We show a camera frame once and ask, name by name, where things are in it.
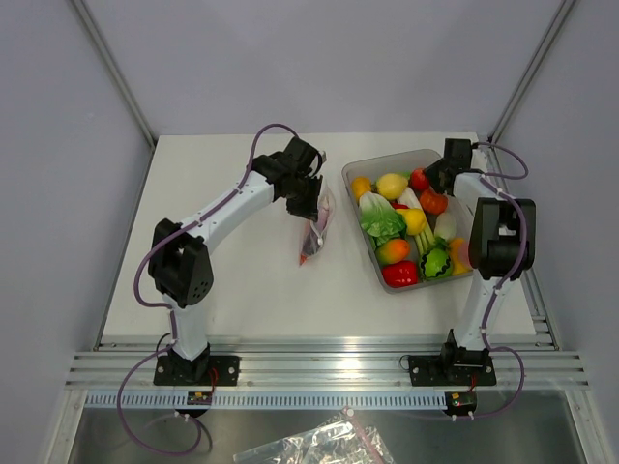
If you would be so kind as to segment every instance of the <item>clear plastic bag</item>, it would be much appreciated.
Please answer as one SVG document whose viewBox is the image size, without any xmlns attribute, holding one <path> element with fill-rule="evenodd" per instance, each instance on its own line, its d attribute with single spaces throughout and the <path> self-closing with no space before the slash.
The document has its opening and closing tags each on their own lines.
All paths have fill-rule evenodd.
<svg viewBox="0 0 619 464">
<path fill-rule="evenodd" d="M 327 228 L 336 212 L 336 198 L 327 186 L 326 181 L 323 182 L 322 186 L 322 191 L 318 197 L 318 220 L 316 222 L 306 221 L 301 240 L 299 265 L 305 263 L 308 258 L 316 255 L 324 247 Z"/>
<path fill-rule="evenodd" d="M 323 425 L 236 454 L 237 464 L 396 464 L 375 427 L 340 413 Z"/>
</svg>

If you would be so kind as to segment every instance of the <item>gray floor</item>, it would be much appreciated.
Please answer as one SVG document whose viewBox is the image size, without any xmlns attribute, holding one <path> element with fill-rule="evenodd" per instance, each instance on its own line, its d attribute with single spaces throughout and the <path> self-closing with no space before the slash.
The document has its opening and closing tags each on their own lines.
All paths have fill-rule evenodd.
<svg viewBox="0 0 619 464">
<path fill-rule="evenodd" d="M 480 411 L 504 401 L 496 392 L 480 394 Z M 213 440 L 204 439 L 198 451 L 184 458 L 152 454 L 127 441 L 114 410 L 84 411 L 70 462 L 92 463 L 228 463 L 232 455 L 315 428 L 329 411 L 209 411 L 200 419 Z M 195 437 L 192 426 L 179 420 L 145 423 L 165 411 L 128 411 L 138 435 L 153 446 L 181 450 Z M 361 424 L 378 428 L 398 464 L 406 463 L 584 463 L 567 402 L 562 393 L 525 392 L 509 412 L 490 420 L 438 420 L 442 413 L 357 411 Z"/>
</svg>

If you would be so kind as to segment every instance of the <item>white tabletop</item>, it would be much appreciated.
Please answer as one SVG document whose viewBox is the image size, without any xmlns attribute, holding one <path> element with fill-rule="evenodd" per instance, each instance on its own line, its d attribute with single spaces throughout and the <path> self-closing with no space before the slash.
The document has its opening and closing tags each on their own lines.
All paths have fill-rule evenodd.
<svg viewBox="0 0 619 464">
<path fill-rule="evenodd" d="M 378 283 L 345 193 L 341 169 L 353 160 L 430 148 L 443 152 L 446 137 L 477 140 L 473 132 L 312 133 L 301 137 L 327 152 L 322 173 L 338 209 L 321 254 L 299 267 L 304 221 L 280 200 L 232 232 L 211 257 L 215 285 L 201 303 L 207 334 L 271 336 L 445 335 L 462 312 L 471 278 L 397 295 Z M 281 150 L 290 136 L 266 134 L 259 154 Z M 192 215 L 237 181 L 247 164 L 252 135 L 162 136 L 137 211 L 133 232 L 103 332 L 159 335 L 168 332 L 165 311 L 140 306 L 133 275 L 150 248 L 155 225 Z M 145 272 L 142 294 L 160 301 Z M 497 334 L 534 334 L 518 283 L 498 315 Z"/>
</svg>

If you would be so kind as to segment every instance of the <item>lettuce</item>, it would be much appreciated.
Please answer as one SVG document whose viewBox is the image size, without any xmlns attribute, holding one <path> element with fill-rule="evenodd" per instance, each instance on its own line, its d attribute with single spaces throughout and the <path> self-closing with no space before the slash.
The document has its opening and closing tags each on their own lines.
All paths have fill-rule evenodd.
<svg viewBox="0 0 619 464">
<path fill-rule="evenodd" d="M 394 238 L 406 228 L 403 217 L 396 213 L 389 201 L 377 193 L 364 193 L 359 199 L 359 209 L 361 227 L 371 237 Z"/>
</svg>

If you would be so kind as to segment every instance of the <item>bin of toy produce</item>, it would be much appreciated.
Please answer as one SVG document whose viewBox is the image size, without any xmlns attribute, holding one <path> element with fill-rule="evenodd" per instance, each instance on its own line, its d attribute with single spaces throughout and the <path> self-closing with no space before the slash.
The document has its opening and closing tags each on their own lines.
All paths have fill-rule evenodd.
<svg viewBox="0 0 619 464">
<path fill-rule="evenodd" d="M 376 276 L 389 293 L 471 273 L 471 212 L 435 193 L 423 168 L 441 157 L 416 150 L 348 163 L 341 171 Z"/>
</svg>

